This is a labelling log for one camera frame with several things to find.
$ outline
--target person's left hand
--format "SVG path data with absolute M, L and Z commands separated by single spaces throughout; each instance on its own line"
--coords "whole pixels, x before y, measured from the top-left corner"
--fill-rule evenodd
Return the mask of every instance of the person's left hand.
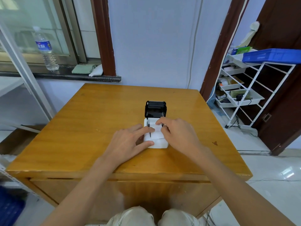
M 154 145 L 153 141 L 145 141 L 136 145 L 138 139 L 142 140 L 145 133 L 154 132 L 151 127 L 142 127 L 141 124 L 136 124 L 127 129 L 121 129 L 114 133 L 113 138 L 108 145 L 102 157 L 110 160 L 115 167 L 128 161 L 145 148 Z

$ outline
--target person's right hand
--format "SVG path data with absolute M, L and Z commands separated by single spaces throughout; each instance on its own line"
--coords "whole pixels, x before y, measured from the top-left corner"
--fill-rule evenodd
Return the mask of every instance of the person's right hand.
M 161 132 L 166 141 L 176 150 L 193 159 L 195 153 L 204 148 L 193 126 L 182 119 L 172 120 L 161 117 L 156 125 L 164 124 Z

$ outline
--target hand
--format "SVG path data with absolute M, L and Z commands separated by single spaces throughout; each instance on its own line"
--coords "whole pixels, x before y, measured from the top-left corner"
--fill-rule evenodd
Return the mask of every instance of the hand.
M 161 117 L 156 122 L 156 125 L 159 124 L 164 124 L 161 132 L 166 141 L 189 158 L 193 159 L 195 153 L 203 148 L 193 126 L 187 121 Z
M 138 139 L 143 140 L 143 135 L 145 133 L 154 131 L 155 129 L 147 126 L 142 127 L 141 124 L 134 125 L 128 129 L 121 129 L 114 133 L 113 138 L 102 157 L 106 160 L 110 160 L 116 168 L 143 151 L 145 148 L 154 145 L 153 141 L 145 141 L 136 145 Z

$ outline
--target wooden door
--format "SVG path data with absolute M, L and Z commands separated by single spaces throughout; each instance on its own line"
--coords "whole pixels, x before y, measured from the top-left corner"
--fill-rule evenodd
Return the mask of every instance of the wooden door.
M 257 50 L 301 49 L 300 6 L 301 0 L 266 0 L 257 19 L 260 22 L 260 28 L 250 42 L 250 46 Z M 259 75 L 260 82 L 264 85 L 271 85 L 273 89 L 273 85 L 278 84 L 283 76 L 271 68 L 266 68 L 264 71 L 265 73 Z M 297 65 L 252 126 L 258 130 L 260 139 L 273 155 L 278 155 L 283 151 L 298 137 L 301 130 L 301 120 L 298 115 L 301 112 L 299 107 L 301 98 L 298 96 L 299 88 L 301 88 L 300 75 L 301 65 Z M 254 87 L 265 98 L 271 95 L 259 84 L 254 84 Z M 245 106 L 244 110 L 249 117 L 254 118 L 260 109 L 253 105 Z M 272 115 L 267 122 L 263 120 L 266 114 Z M 240 113 L 239 117 L 248 122 L 243 113 Z
M 57 203 L 78 183 L 65 179 L 31 181 Z M 212 207 L 219 196 L 210 183 L 108 181 L 100 190 L 87 224 L 107 223 L 115 214 L 139 205 L 153 214 L 155 222 L 171 208 L 197 217 Z

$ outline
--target wooden window trim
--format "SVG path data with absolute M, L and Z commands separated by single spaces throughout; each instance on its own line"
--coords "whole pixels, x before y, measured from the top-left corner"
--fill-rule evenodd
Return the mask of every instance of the wooden window trim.
M 227 16 L 225 18 L 219 38 L 216 42 L 215 49 L 200 90 L 200 94 L 205 101 L 207 101 L 211 95 L 212 89 L 220 72 L 220 64 L 223 62 L 224 53 L 226 52 L 226 50 L 228 50 L 228 44 L 230 40 L 232 42 L 232 34 L 233 32 L 236 32 L 237 22 L 240 23 L 249 0 L 247 0 L 245 6 L 243 6 L 244 3 L 245 0 L 231 1 Z
M 116 76 L 108 0 L 91 0 L 103 75 Z

